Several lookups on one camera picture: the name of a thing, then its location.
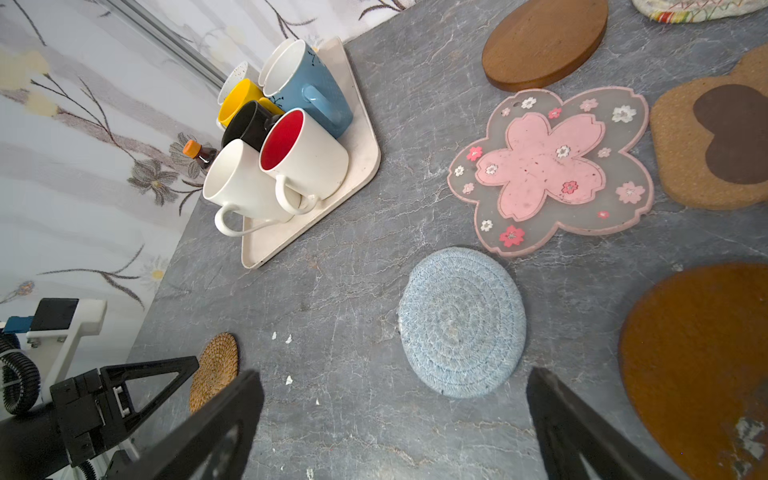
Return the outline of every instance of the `brown bottle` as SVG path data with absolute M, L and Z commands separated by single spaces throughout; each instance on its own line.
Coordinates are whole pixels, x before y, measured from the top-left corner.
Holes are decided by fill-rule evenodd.
M 194 158 L 194 160 L 203 170 L 208 170 L 219 153 L 219 151 L 215 148 L 204 147 L 194 140 L 188 141 L 187 144 L 184 145 L 184 149 L 182 151 L 189 158 Z

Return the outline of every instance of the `white tray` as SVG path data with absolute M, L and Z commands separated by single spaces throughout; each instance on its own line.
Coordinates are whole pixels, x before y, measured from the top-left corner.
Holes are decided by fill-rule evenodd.
M 382 153 L 373 133 L 366 106 L 360 97 L 344 45 L 338 37 L 331 38 L 320 46 L 317 54 L 344 92 L 354 116 L 352 124 L 339 139 L 341 145 L 349 152 L 349 171 L 341 187 L 330 197 L 318 202 L 311 212 L 296 215 L 286 223 L 270 225 L 244 236 L 242 258 L 246 268 L 257 268 L 274 257 L 331 210 L 363 188 L 379 169 Z M 243 218 L 244 230 L 254 225 L 252 219 Z

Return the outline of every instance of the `orange round mat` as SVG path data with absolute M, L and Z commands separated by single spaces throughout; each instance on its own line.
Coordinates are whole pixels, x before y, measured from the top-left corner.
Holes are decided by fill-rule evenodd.
M 691 478 L 768 478 L 768 265 L 657 284 L 627 318 L 619 356 L 637 414 Z
M 200 368 L 192 377 L 190 412 L 202 408 L 235 379 L 239 360 L 237 343 L 230 333 L 219 333 L 206 345 L 198 359 Z

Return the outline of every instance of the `black mug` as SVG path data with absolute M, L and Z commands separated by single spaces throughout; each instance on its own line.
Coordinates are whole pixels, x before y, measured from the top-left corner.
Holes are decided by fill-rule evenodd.
M 240 138 L 254 150 L 261 151 L 266 134 L 272 130 L 278 119 L 280 115 L 272 115 L 258 102 L 249 101 L 230 121 L 221 138 L 221 147 L 224 148 L 232 140 Z

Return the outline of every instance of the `round wooden coaster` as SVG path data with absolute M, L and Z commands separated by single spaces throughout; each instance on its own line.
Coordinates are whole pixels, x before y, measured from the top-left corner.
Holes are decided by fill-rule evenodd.
M 607 23 L 607 0 L 528 0 L 488 37 L 485 76 L 506 91 L 553 84 L 592 56 Z
M 190 412 L 195 413 L 235 379 L 239 360 L 237 343 L 230 333 L 219 333 L 206 345 L 198 359 L 200 368 L 192 377 Z
M 637 414 L 691 478 L 768 478 L 768 265 L 659 283 L 627 318 L 619 356 Z

